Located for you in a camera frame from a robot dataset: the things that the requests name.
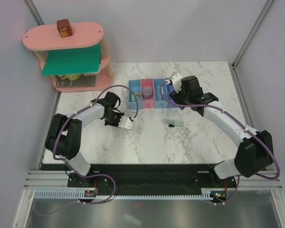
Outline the clear blue round box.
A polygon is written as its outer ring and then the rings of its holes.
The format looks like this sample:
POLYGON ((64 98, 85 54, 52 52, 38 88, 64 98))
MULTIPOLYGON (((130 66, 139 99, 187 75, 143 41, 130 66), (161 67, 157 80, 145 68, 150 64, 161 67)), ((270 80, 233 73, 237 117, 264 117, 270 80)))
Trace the clear blue round box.
POLYGON ((152 99, 153 87, 152 86, 143 86, 142 87, 142 97, 144 100, 152 99))

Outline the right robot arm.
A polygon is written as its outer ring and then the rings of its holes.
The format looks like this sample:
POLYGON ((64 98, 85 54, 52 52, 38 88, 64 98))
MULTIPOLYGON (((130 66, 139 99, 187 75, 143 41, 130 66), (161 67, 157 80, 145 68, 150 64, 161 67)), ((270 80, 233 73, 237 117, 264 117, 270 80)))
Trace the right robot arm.
POLYGON ((196 76, 174 74, 166 83, 173 86, 170 98, 178 107, 189 107, 213 122, 237 147, 235 158, 214 166, 208 175, 211 186, 219 187, 231 176, 249 178, 275 162, 271 134, 266 130, 260 132, 233 117, 214 94, 203 92, 196 76))

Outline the pink drawer bin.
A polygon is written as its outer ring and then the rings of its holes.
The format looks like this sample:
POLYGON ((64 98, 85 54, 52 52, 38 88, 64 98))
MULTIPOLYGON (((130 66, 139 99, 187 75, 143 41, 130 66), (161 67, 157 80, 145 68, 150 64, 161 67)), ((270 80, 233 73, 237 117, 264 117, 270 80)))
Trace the pink drawer bin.
MULTIPOLYGON (((141 88, 143 86, 152 86, 154 91, 154 85, 153 85, 153 79, 142 79, 141 80, 141 88)), ((148 109, 148 108, 154 108, 155 107, 155 100, 154 100, 154 92, 152 99, 144 100, 142 95, 142 108, 148 109)))

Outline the sky blue drawer bin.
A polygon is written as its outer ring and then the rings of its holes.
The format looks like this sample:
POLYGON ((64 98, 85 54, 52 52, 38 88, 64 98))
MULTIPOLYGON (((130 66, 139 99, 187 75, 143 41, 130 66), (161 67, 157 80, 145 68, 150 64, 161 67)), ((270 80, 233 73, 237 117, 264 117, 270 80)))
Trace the sky blue drawer bin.
POLYGON ((168 103, 161 97, 160 91, 163 96, 167 98, 167 89, 166 85, 164 85, 161 89, 160 86, 165 82, 164 78, 154 79, 154 97, 155 97, 155 108, 156 109, 164 109, 168 107, 168 103))

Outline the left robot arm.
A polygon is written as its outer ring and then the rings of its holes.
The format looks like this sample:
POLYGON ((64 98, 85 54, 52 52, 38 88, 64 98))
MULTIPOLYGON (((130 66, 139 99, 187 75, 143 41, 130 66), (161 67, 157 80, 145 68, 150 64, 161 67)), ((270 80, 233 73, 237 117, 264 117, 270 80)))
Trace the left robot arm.
POLYGON ((85 187, 93 185, 95 176, 91 164, 80 152, 82 130, 96 120, 105 126, 120 127, 124 113, 118 110, 121 99, 112 92, 104 98, 92 100, 83 110, 73 115, 54 115, 47 133, 45 148, 52 152, 53 159, 63 161, 74 172, 71 179, 85 187))

